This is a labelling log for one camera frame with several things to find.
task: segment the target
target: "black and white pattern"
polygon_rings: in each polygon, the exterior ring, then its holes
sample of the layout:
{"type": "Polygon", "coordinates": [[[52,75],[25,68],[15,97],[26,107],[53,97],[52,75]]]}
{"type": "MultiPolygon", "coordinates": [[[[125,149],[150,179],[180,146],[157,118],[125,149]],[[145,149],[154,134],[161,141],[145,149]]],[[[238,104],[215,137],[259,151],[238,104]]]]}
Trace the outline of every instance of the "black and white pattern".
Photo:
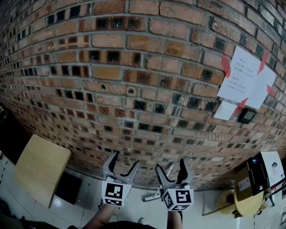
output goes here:
{"type": "Polygon", "coordinates": [[[122,206],[122,201],[120,201],[120,200],[105,199],[105,202],[106,202],[107,204],[122,206]]]}
{"type": "Polygon", "coordinates": [[[191,203],[191,195],[189,190],[176,190],[177,203],[191,203]]]}
{"type": "Polygon", "coordinates": [[[171,211],[184,211],[189,205],[176,205],[171,211]]]}
{"type": "Polygon", "coordinates": [[[171,207],[173,205],[173,201],[169,195],[169,193],[167,192],[166,195],[163,196],[163,199],[167,205],[167,208],[171,207]]]}
{"type": "Polygon", "coordinates": [[[106,186],[105,197],[122,199],[123,185],[108,183],[106,186]]]}

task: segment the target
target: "red tape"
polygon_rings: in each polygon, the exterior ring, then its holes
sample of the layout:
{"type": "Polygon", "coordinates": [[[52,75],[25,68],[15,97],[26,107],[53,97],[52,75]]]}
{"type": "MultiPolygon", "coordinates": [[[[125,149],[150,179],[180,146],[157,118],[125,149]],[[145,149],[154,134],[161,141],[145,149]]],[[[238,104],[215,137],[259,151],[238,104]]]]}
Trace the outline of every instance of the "red tape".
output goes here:
{"type": "Polygon", "coordinates": [[[269,85],[267,85],[267,92],[268,92],[268,94],[271,95],[272,97],[275,96],[275,92],[274,92],[273,88],[270,87],[269,85]]]}
{"type": "Polygon", "coordinates": [[[232,116],[236,115],[237,113],[239,113],[244,108],[244,106],[245,106],[245,104],[246,104],[248,99],[249,98],[246,98],[246,99],[241,101],[241,103],[237,106],[237,108],[233,112],[232,116]]]}
{"type": "Polygon", "coordinates": [[[258,74],[263,71],[267,57],[268,57],[268,51],[265,50],[261,58],[261,63],[260,63],[260,67],[258,70],[258,74]]]}
{"type": "Polygon", "coordinates": [[[225,73],[225,77],[228,78],[231,75],[231,66],[225,54],[223,54],[222,57],[222,66],[225,73]]]}

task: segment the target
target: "light switch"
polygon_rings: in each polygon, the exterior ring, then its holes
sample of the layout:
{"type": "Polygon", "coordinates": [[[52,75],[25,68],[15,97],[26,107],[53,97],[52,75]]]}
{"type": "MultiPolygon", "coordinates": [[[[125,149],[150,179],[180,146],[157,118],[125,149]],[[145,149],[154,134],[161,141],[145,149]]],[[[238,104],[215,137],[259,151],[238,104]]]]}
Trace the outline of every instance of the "light switch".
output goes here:
{"type": "Polygon", "coordinates": [[[216,119],[229,120],[236,110],[237,105],[222,101],[214,115],[216,119]]]}

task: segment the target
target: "white label sticker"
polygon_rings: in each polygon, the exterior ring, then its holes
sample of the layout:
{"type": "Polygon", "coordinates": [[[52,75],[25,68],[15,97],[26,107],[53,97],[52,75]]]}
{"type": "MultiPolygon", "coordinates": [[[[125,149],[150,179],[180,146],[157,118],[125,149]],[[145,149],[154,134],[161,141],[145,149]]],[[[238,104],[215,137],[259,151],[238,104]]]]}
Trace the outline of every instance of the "white label sticker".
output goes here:
{"type": "Polygon", "coordinates": [[[248,187],[250,187],[251,183],[250,183],[249,177],[239,182],[238,186],[240,187],[240,191],[243,191],[244,189],[247,189],[248,187]]]}

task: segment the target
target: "human arm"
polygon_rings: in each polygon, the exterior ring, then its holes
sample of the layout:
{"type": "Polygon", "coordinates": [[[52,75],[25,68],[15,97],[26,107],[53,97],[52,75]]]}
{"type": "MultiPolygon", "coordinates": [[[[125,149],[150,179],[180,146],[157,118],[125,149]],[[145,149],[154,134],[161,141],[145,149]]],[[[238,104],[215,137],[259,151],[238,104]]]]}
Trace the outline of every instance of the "human arm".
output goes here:
{"type": "Polygon", "coordinates": [[[116,206],[104,204],[83,229],[101,229],[109,223],[116,206]]]}
{"type": "Polygon", "coordinates": [[[168,212],[167,229],[183,229],[182,218],[179,212],[168,212]]]}

